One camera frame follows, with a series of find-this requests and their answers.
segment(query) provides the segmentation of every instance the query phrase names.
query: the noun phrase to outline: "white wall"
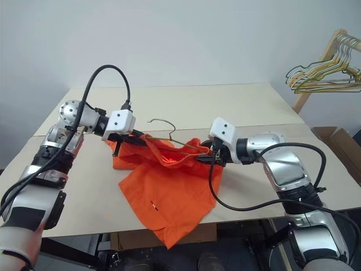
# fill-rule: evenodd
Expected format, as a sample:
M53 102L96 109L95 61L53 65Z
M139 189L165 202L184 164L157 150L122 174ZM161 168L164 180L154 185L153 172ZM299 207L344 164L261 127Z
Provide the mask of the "white wall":
M285 73L317 60L337 28L361 37L360 10L359 0L3 0L0 167L70 87L106 63L131 86L271 82L292 104ZM96 82L122 84L114 72ZM361 94L314 95L302 117L355 132L360 102Z

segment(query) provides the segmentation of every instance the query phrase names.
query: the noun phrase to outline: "wooden hanger rack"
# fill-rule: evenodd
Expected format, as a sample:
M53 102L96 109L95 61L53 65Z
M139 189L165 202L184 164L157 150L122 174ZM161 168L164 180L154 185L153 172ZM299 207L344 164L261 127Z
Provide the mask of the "wooden hanger rack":
M347 35L347 31L344 29L339 29L334 32L333 36L331 37L330 41L328 42L325 52L323 53L323 55L320 58L321 61L332 58L332 56L335 54L335 51L334 51L336 48L335 43L340 42L340 37L342 37L343 35ZM342 43L345 45L349 45L348 44L349 42L347 42L347 41L348 40L346 40L345 42L342 42ZM358 42L353 47L353 49L361 52L361 41ZM297 101L295 101L295 103L292 106L292 109L295 110L296 113L299 113L302 110L302 107L305 105L305 103L309 99L310 95L311 95L311 93L299 94Z

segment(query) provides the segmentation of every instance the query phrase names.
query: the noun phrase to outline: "wooden table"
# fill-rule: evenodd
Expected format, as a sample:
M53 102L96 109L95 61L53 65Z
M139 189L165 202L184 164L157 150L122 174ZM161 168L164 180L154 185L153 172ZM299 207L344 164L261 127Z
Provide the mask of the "wooden table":
M94 107L110 110L120 108L125 100L124 89L93 89L88 102ZM48 118L29 139L24 148L0 176L0 193L16 182L23 169L31 163L44 135L58 119L61 103L81 99L82 90L71 89ZM233 123L240 137L269 130L285 135L288 142L303 142L321 148L327 166L321 181L327 191L320 194L331 209L360 207L361 187L350 177L333 152L310 131L302 119L287 105L270 84L187 86L131 89L135 127L154 136L167 136L170 127L161 122L147 123L152 118L171 121L179 141L192 137L206 140L212 121L220 116ZM317 153L293 148L314 181L320 166ZM64 211L58 225L44 231L44 237L109 233L144 229L132 212L117 184L129 174L112 168L112 151L93 134L86 134L83 146L69 172L64 189L67 193ZM219 197L237 207L248 207L276 199L260 164L227 165ZM250 220L283 216L276 204L251 212L234 212L217 204L201 223Z

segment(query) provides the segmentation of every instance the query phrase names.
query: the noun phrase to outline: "metal hook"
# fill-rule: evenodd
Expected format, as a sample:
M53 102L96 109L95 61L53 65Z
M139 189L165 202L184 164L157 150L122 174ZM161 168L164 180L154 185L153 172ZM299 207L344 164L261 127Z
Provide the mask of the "metal hook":
M168 123L168 124L170 124L171 126L173 126L173 131L169 132L169 139L172 141L173 139L171 138L171 134L172 134L172 132L174 132L174 131L176 130L176 127L174 126L174 124L171 123L170 121L163 120L163 119L151 119L150 121L147 121L147 122L148 122L148 123L151 123L153 120L163 121L163 122Z

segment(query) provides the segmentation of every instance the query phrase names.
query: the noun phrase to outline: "orange cloth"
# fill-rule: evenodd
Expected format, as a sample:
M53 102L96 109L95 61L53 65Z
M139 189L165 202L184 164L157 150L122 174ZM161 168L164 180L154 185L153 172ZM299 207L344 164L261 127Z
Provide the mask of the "orange cloth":
M146 136L141 139L147 146L122 143L113 168L134 169L118 185L138 219L170 249L215 206L208 186L210 166L195 160L200 152L193 148L175 148L169 141ZM116 143L107 143L115 149ZM187 144L209 151L197 138ZM221 166L214 167L216 192L222 171Z

